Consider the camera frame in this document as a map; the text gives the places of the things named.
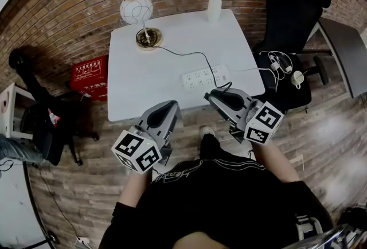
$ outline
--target chair backrest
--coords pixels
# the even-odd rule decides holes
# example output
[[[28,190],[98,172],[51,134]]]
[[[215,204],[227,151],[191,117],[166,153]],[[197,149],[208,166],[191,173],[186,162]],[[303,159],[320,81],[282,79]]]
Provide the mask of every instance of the chair backrest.
[[[253,52],[301,52],[322,8],[330,4],[331,0],[267,0],[265,38],[255,45]]]

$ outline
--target table lamp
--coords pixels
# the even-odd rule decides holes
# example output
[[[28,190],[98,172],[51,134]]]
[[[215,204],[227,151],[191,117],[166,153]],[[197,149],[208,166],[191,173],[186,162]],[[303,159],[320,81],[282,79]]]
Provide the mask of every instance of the table lamp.
[[[130,25],[142,24],[136,34],[136,44],[143,50],[154,50],[155,46],[162,43],[162,33],[156,28],[146,28],[145,22],[149,20],[153,12],[153,4],[150,0],[124,0],[120,6],[122,19]]]

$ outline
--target black shirt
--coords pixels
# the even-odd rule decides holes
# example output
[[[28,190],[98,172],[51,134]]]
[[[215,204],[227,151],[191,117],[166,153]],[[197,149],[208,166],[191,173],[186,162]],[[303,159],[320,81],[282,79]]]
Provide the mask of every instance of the black shirt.
[[[296,215],[329,215],[304,182],[284,184],[254,160],[181,162],[158,176],[136,208],[117,203],[100,248],[172,248],[204,232],[229,248],[283,248],[298,241]]]

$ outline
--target white sneaker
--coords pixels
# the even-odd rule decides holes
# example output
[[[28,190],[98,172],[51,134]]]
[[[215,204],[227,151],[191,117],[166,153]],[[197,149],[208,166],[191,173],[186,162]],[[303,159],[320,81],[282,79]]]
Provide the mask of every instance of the white sneaker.
[[[214,130],[211,127],[205,126],[200,128],[200,137],[203,139],[203,137],[206,134],[212,134],[214,137],[216,136],[216,133],[214,133]]]

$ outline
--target black and white marker cube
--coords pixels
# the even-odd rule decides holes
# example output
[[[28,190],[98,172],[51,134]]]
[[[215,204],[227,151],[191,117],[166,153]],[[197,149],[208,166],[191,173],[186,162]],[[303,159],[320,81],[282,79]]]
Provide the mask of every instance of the black and white marker cube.
[[[245,138],[266,145],[280,125],[283,114],[269,102],[256,112],[246,125]]]
[[[111,149],[119,161],[140,174],[149,170],[162,159],[153,140],[123,131]]]

